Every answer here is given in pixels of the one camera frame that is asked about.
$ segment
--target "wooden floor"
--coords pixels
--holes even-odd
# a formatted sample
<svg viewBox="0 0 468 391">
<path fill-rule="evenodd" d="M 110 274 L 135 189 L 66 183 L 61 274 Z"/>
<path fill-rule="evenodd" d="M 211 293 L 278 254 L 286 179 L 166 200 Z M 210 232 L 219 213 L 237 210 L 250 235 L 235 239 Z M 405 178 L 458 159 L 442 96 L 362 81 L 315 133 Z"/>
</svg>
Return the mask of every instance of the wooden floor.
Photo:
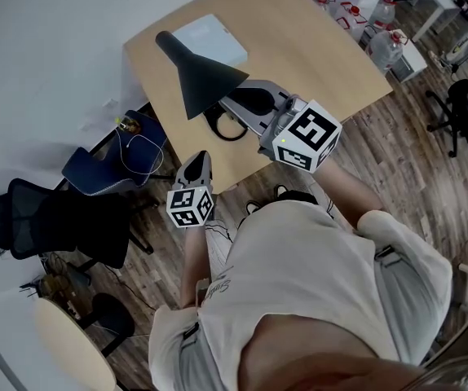
<svg viewBox="0 0 468 391">
<path fill-rule="evenodd" d="M 433 8 L 431 1 L 420 1 L 416 10 L 402 3 L 396 7 L 396 19 L 399 26 L 412 36 Z M 417 47 L 427 59 L 428 68 L 403 85 L 388 76 L 393 93 L 344 124 L 341 142 L 333 157 L 374 188 L 391 214 L 426 239 L 453 264 L 468 264 L 468 146 L 464 139 L 459 140 L 458 157 L 451 159 L 448 157 L 451 136 L 445 131 L 434 134 L 426 132 L 426 125 L 439 119 L 439 110 L 424 95 L 425 90 L 431 88 L 445 97 L 447 88 L 453 83 L 449 73 L 441 73 L 430 62 L 426 52 L 429 49 L 439 52 L 439 48 L 446 48 L 460 21 L 454 21 L 439 36 L 429 32 L 422 38 Z M 461 66 L 457 76 L 468 78 L 468 62 Z M 171 171 L 177 168 L 170 160 L 170 152 L 166 157 L 164 169 Z M 226 224 L 232 238 L 245 216 L 245 202 L 249 199 L 269 201 L 272 188 L 278 182 L 290 188 L 310 191 L 321 204 L 326 204 L 323 191 L 313 185 L 309 175 L 277 163 L 269 165 L 241 182 L 236 189 L 218 197 L 216 217 Z M 146 196 L 163 201 L 169 187 L 166 182 L 150 182 L 145 191 L 131 194 L 130 201 L 141 204 Z M 175 308 L 183 263 L 182 232 L 170 223 L 164 206 L 141 213 L 134 219 L 132 227 L 139 237 L 151 242 L 156 252 L 146 256 L 130 246 L 125 266 L 116 271 L 118 278 L 130 285 L 151 306 L 157 308 L 166 303 Z M 230 242 L 212 231 L 209 231 L 208 239 L 214 251 L 213 268 L 217 271 Z M 86 260 L 73 255 L 69 255 L 69 258 L 79 262 Z M 109 357 L 117 378 L 131 388 L 150 389 L 148 334 L 153 312 L 122 287 L 103 266 L 97 265 L 91 274 L 94 279 L 91 288 L 80 290 L 85 302 L 88 303 L 96 292 L 113 294 L 133 314 L 136 334 L 146 335 L 126 340 Z M 456 292 L 464 291 L 465 277 L 457 275 L 456 278 Z M 462 323 L 464 316 L 452 308 L 440 339 L 447 340 Z M 90 327 L 88 332 L 99 345 L 111 338 L 101 328 Z"/>
</svg>

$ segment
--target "glasses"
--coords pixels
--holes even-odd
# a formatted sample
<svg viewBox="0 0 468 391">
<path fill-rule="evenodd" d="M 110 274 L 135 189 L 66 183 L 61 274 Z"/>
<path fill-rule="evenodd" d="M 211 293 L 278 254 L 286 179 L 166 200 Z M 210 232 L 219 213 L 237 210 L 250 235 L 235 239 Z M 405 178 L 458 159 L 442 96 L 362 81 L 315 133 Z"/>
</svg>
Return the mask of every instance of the glasses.
<svg viewBox="0 0 468 391">
<path fill-rule="evenodd" d="M 468 356 L 454 358 L 429 370 L 404 387 L 402 391 L 415 391 L 423 385 L 450 385 L 468 391 Z"/>
</svg>

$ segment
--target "black stool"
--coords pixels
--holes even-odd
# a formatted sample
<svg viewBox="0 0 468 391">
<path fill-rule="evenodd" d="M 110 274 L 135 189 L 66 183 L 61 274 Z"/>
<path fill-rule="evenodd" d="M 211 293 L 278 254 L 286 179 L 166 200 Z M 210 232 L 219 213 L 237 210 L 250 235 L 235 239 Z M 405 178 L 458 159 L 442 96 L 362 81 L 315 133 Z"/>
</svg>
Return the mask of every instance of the black stool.
<svg viewBox="0 0 468 391">
<path fill-rule="evenodd" d="M 78 321 L 78 326 L 86 330 L 91 324 L 98 322 L 116 337 L 101 351 L 107 357 L 121 343 L 135 334 L 135 321 L 129 310 L 115 297 L 100 293 L 93 297 L 93 311 Z"/>
</svg>

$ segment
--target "strap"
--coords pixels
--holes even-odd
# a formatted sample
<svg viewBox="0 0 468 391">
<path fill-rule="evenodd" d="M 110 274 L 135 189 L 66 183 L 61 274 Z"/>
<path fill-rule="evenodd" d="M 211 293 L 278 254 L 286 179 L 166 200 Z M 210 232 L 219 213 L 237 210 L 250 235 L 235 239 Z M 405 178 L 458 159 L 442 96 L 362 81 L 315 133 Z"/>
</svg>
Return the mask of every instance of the strap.
<svg viewBox="0 0 468 391">
<path fill-rule="evenodd" d="M 226 140 L 228 142 L 234 142 L 236 140 L 243 138 L 245 134 L 247 133 L 248 129 L 246 128 L 246 126 L 242 125 L 241 123 L 240 125 L 244 128 L 243 131 L 237 136 L 234 136 L 233 138 L 229 138 L 228 136 L 225 136 L 219 133 L 218 120 L 224 113 L 225 113 L 225 110 L 217 103 L 213 107 L 208 108 L 207 110 L 203 112 L 203 114 L 205 115 L 205 118 L 207 119 L 207 123 L 209 123 L 210 128 L 216 134 L 216 136 L 218 136 L 218 138 L 222 140 Z"/>
</svg>

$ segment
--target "black lamp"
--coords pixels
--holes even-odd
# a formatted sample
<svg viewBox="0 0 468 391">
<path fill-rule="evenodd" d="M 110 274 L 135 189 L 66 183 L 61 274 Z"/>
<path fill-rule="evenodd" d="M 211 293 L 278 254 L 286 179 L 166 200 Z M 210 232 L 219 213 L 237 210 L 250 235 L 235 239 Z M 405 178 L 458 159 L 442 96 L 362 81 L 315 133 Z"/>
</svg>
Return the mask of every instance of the black lamp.
<svg viewBox="0 0 468 391">
<path fill-rule="evenodd" d="M 189 120 L 214 106 L 249 76 L 239 69 L 194 54 L 170 32 L 159 32 L 156 44 L 178 69 Z"/>
</svg>

